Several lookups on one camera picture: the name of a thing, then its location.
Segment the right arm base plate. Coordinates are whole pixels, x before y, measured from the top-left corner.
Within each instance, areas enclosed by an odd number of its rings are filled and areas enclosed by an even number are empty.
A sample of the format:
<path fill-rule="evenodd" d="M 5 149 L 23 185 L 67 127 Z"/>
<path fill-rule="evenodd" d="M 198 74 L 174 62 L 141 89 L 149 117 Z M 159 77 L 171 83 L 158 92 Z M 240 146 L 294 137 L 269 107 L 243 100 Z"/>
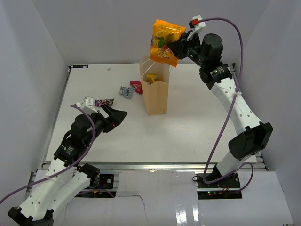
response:
<path fill-rule="evenodd" d="M 192 181 L 197 184 L 199 200 L 242 199 L 241 185 L 237 174 L 212 184 L 204 183 L 202 174 L 196 174 Z"/>

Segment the purple candy bar wrapper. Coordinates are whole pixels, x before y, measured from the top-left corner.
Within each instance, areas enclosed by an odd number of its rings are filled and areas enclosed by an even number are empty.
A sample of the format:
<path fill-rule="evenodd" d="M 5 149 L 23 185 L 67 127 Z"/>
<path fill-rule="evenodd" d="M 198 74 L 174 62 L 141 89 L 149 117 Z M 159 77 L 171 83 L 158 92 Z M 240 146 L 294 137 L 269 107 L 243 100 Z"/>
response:
<path fill-rule="evenodd" d="M 94 106 L 100 107 L 102 105 L 112 106 L 114 103 L 114 98 L 110 99 L 98 99 L 94 101 Z"/>

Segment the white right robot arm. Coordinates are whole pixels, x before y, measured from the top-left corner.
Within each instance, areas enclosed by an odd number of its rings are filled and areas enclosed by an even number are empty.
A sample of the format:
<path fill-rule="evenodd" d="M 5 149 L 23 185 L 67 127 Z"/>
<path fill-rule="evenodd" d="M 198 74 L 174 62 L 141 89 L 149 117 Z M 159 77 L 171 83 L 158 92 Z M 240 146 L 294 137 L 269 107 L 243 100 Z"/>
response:
<path fill-rule="evenodd" d="M 167 46 L 178 59 L 187 57 L 200 67 L 201 80 L 218 98 L 237 134 L 228 142 L 229 151 L 224 158 L 214 166 L 212 173 L 203 178 L 206 183 L 222 188 L 246 160 L 266 147 L 273 127 L 269 122 L 263 123 L 252 112 L 237 90 L 230 70 L 221 61 L 223 44 L 220 36 L 210 33 L 203 40 L 197 34 L 189 40 L 187 36 L 184 33 L 179 40 Z"/>

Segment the silver blue snack packet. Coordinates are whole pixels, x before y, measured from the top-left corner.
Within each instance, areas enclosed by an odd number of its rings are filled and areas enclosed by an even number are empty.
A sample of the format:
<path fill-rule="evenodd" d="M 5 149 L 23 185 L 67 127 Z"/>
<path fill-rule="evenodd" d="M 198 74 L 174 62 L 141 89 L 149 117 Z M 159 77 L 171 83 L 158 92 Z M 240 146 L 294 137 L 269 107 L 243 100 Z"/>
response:
<path fill-rule="evenodd" d="M 134 88 L 133 87 L 124 87 L 121 86 L 119 89 L 119 94 L 123 95 L 125 98 L 131 99 L 133 96 Z"/>

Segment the orange gummy candy bag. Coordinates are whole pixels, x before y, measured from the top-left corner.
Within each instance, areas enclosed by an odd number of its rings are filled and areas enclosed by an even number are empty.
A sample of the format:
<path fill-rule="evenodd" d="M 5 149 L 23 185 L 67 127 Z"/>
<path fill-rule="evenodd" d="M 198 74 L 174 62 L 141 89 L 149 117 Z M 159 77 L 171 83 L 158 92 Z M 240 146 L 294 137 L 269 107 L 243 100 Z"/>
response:
<path fill-rule="evenodd" d="M 174 56 L 168 44 L 177 41 L 185 31 L 185 27 L 157 19 L 153 25 L 150 45 L 151 60 L 176 67 L 178 59 Z"/>

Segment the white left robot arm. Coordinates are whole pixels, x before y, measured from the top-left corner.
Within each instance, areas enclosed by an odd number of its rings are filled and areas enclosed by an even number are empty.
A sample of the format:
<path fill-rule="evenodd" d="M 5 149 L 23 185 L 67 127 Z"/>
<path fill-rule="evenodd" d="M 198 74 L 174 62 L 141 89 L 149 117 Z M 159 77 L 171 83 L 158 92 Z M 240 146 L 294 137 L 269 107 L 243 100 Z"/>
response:
<path fill-rule="evenodd" d="M 55 217 L 83 189 L 99 184 L 99 169 L 91 164 L 80 166 L 95 139 L 120 125 L 127 112 L 102 105 L 107 113 L 85 103 L 71 105 L 81 112 L 64 135 L 43 179 L 33 183 L 36 188 L 28 198 L 8 211 L 20 226 L 51 226 Z"/>

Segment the red snack pouch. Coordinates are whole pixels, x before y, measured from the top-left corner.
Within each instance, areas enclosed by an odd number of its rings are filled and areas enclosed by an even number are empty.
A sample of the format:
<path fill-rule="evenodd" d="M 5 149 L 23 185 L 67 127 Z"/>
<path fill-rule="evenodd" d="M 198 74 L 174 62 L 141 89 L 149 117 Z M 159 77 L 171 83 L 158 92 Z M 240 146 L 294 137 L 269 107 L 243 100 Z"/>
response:
<path fill-rule="evenodd" d="M 138 94 L 143 93 L 142 84 L 140 81 L 130 81 L 130 85 L 133 87 L 136 93 Z"/>

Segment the yellow snack bar wrapper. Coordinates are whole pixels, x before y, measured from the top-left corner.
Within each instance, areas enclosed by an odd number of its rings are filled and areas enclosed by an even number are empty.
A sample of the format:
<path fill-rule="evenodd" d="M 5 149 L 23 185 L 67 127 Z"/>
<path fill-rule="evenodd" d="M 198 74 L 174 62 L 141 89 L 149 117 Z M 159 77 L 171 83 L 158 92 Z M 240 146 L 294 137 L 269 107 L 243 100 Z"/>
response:
<path fill-rule="evenodd" d="M 156 75 L 147 74 L 144 81 L 146 82 L 146 84 L 151 85 L 151 84 L 155 83 L 157 80 L 158 80 L 158 78 Z"/>

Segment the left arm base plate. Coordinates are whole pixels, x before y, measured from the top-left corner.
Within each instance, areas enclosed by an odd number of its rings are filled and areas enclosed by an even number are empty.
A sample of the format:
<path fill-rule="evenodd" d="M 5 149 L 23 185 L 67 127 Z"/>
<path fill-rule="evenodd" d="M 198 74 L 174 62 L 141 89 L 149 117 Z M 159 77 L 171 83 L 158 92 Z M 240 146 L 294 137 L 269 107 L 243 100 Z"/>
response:
<path fill-rule="evenodd" d="M 116 196 L 116 176 L 100 174 L 93 184 L 77 194 L 76 198 L 114 198 Z"/>

